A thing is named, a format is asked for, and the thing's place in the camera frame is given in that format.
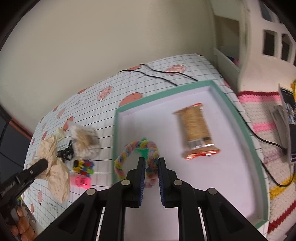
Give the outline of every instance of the white grid mat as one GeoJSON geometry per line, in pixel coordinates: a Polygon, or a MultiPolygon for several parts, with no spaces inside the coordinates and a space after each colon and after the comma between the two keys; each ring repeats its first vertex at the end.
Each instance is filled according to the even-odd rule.
{"type": "MultiPolygon", "coordinates": [[[[185,73],[195,79],[213,80],[220,89],[227,94],[230,100],[237,106],[245,116],[244,110],[233,91],[227,87],[225,81],[218,71],[206,60],[205,57],[197,54],[178,55],[160,59],[148,65],[156,70],[165,71],[173,65],[185,66],[185,73]]],[[[168,75],[166,73],[157,73],[142,66],[139,71],[149,75],[164,77],[178,85],[194,82],[181,75],[168,75]]],[[[38,123],[32,141],[30,143],[25,161],[26,165],[32,161],[43,134],[47,131],[46,137],[50,134],[57,134],[57,128],[63,127],[66,120],[73,116],[74,122],[82,126],[91,126],[96,129],[102,145],[98,160],[94,160],[94,174],[91,176],[91,185],[98,191],[106,189],[112,184],[112,139],[115,110],[119,103],[129,94],[140,92],[143,97],[175,88],[169,82],[162,79],[156,79],[136,72],[121,72],[104,81],[101,81],[80,94],[75,94],[59,105],[54,111],[48,113],[38,123]],[[112,86],[112,91],[103,99],[98,100],[98,94],[104,88],[112,86]]],[[[65,132],[65,138],[59,142],[59,148],[65,148],[70,141],[70,133],[65,132]]],[[[69,169],[72,169],[73,162],[66,162],[69,169]]],[[[34,216],[43,228],[46,228],[54,219],[57,218],[68,206],[70,206],[85,189],[71,186],[69,200],[64,203],[57,202],[48,190],[48,182],[45,180],[35,180],[29,190],[25,191],[25,203],[28,207],[34,206],[34,216]],[[43,200],[38,203],[37,194],[41,190],[43,200]]]]}

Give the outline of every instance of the gold wire spool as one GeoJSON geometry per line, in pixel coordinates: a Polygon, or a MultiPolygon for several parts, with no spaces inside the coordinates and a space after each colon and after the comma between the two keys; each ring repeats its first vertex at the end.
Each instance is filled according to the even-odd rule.
{"type": "Polygon", "coordinates": [[[207,124],[203,118],[202,104],[198,103],[190,107],[176,111],[185,126],[187,141],[202,139],[205,145],[212,144],[212,138],[207,124]]]}

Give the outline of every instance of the black cable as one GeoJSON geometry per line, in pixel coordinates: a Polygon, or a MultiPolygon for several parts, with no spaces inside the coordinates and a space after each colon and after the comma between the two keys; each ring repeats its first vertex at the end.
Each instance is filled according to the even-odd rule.
{"type": "Polygon", "coordinates": [[[132,71],[132,72],[138,72],[138,73],[144,74],[144,75],[146,75],[146,76],[149,76],[149,77],[153,77],[153,78],[158,78],[158,79],[165,80],[165,81],[167,81],[167,82],[170,82],[171,84],[173,84],[173,85],[175,85],[175,86],[178,86],[178,85],[177,85],[177,84],[175,84],[174,82],[171,82],[171,81],[169,81],[169,80],[167,80],[167,79],[165,79],[165,78],[162,78],[162,77],[159,77],[159,76],[148,75],[148,74],[145,74],[145,73],[144,73],[144,72],[142,72],[142,71],[138,71],[138,70],[131,70],[131,69],[124,69],[124,70],[121,70],[121,71],[119,71],[119,73],[120,73],[120,72],[123,72],[123,71],[132,71]]]}
{"type": "Polygon", "coordinates": [[[186,74],[184,74],[184,73],[181,73],[181,72],[175,72],[175,71],[160,71],[160,70],[152,69],[152,68],[149,67],[147,64],[140,64],[140,65],[144,65],[144,66],[146,66],[147,68],[149,68],[149,69],[151,69],[151,70],[153,70],[153,71],[155,71],[155,72],[158,72],[158,73],[166,73],[166,74],[169,74],[169,73],[171,73],[171,74],[181,74],[181,75],[183,75],[183,76],[186,76],[187,78],[190,78],[190,79],[192,79],[192,80],[194,80],[194,81],[199,82],[199,80],[197,80],[197,79],[195,79],[195,78],[193,78],[193,77],[191,77],[191,76],[189,76],[189,75],[186,75],[186,74]]]}
{"type": "Polygon", "coordinates": [[[0,135],[0,147],[1,147],[1,143],[2,143],[2,140],[3,140],[3,137],[4,137],[4,133],[5,133],[5,131],[6,131],[6,128],[7,128],[8,124],[9,124],[9,121],[7,121],[7,122],[5,123],[5,125],[4,125],[4,127],[3,127],[3,130],[2,130],[2,132],[1,132],[1,135],[0,135]]]}
{"type": "MultiPolygon", "coordinates": [[[[144,65],[144,66],[146,66],[147,68],[149,68],[150,70],[155,71],[155,72],[159,72],[159,73],[174,73],[174,74],[181,74],[181,75],[184,75],[184,76],[187,77],[187,78],[190,78],[190,79],[192,79],[192,80],[198,82],[198,80],[196,80],[195,78],[190,77],[190,76],[188,76],[188,75],[186,75],[186,74],[183,74],[183,73],[180,73],[180,72],[175,72],[175,71],[160,71],[160,70],[152,69],[152,68],[149,67],[147,64],[140,64],[140,65],[144,65]]],[[[172,83],[172,84],[175,85],[175,86],[179,86],[179,85],[177,85],[177,84],[175,84],[175,83],[173,83],[173,82],[171,82],[171,81],[169,81],[169,80],[167,80],[167,79],[165,79],[165,78],[158,77],[158,76],[153,76],[153,75],[148,75],[148,74],[146,74],[146,73],[144,73],[144,72],[141,72],[141,71],[138,71],[138,70],[129,70],[129,69],[125,69],[125,70],[121,70],[121,71],[119,71],[119,73],[120,73],[120,72],[123,72],[123,71],[133,71],[133,72],[142,73],[142,74],[144,74],[144,75],[146,75],[146,76],[153,77],[153,78],[159,78],[159,79],[165,80],[165,81],[167,81],[167,82],[170,82],[170,83],[172,83]]],[[[260,141],[262,141],[262,142],[265,142],[265,143],[267,143],[267,144],[274,145],[274,146],[277,146],[277,147],[281,148],[283,154],[284,154],[284,155],[287,154],[287,149],[286,149],[286,148],[282,147],[281,145],[279,145],[279,144],[277,144],[277,143],[274,143],[274,142],[270,142],[270,141],[264,140],[264,139],[262,139],[260,136],[258,136],[258,135],[252,130],[252,128],[248,125],[248,123],[245,121],[244,117],[243,117],[242,114],[239,112],[239,110],[238,110],[236,107],[235,107],[235,109],[237,110],[237,112],[239,113],[239,115],[241,116],[241,118],[243,119],[243,121],[245,122],[245,124],[247,125],[248,129],[251,131],[251,133],[252,133],[256,138],[258,138],[258,139],[259,139],[260,141]]],[[[270,176],[271,180],[272,180],[277,186],[279,186],[279,187],[281,187],[281,188],[285,188],[285,187],[288,187],[288,186],[293,182],[293,180],[294,180],[294,176],[295,176],[295,165],[294,165],[294,172],[293,172],[292,179],[291,179],[287,184],[285,184],[285,185],[281,185],[281,184],[279,184],[279,183],[274,179],[274,177],[273,177],[273,176],[271,175],[271,173],[268,171],[268,169],[267,169],[267,167],[265,166],[265,164],[264,164],[261,160],[260,160],[260,162],[261,162],[261,164],[262,164],[264,170],[265,170],[265,171],[267,172],[267,174],[270,176]]]]}
{"type": "Polygon", "coordinates": [[[11,162],[13,162],[14,164],[20,166],[21,168],[24,168],[24,166],[18,164],[18,163],[15,162],[14,160],[10,159],[8,156],[4,155],[2,152],[0,152],[0,155],[4,156],[6,159],[10,160],[11,162]]]}

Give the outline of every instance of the red stripe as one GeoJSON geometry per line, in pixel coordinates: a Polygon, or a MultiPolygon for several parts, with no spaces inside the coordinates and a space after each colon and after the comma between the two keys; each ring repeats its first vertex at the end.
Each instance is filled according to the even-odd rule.
{"type": "Polygon", "coordinates": [[[278,95],[278,92],[256,92],[256,91],[242,91],[237,93],[237,96],[241,95],[278,95]]]}
{"type": "Polygon", "coordinates": [[[291,214],[291,212],[295,208],[296,208],[296,200],[278,219],[274,220],[272,223],[269,223],[267,233],[270,233],[271,231],[275,230],[291,214]]]}
{"type": "Polygon", "coordinates": [[[14,119],[13,117],[11,118],[11,120],[12,120],[15,124],[17,124],[20,128],[24,129],[24,131],[27,132],[27,134],[28,134],[29,136],[31,136],[31,138],[32,138],[32,136],[33,136],[32,132],[30,132],[27,128],[25,128],[21,123],[19,123],[19,122],[18,122],[16,119],[14,119]]]}

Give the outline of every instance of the striped knit fabric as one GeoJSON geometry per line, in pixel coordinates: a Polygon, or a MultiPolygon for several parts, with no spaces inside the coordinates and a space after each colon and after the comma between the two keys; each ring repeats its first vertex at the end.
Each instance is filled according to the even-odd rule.
{"type": "MultiPolygon", "coordinates": [[[[281,105],[277,92],[243,91],[238,94],[239,100],[249,116],[253,130],[261,138],[281,143],[269,108],[281,105]]],[[[260,142],[264,154],[264,163],[270,173],[281,184],[291,179],[291,171],[281,150],[273,145],[260,142]]],[[[287,188],[277,187],[269,178],[270,221],[267,239],[277,241],[296,222],[296,190],[293,182],[287,188]]]]}

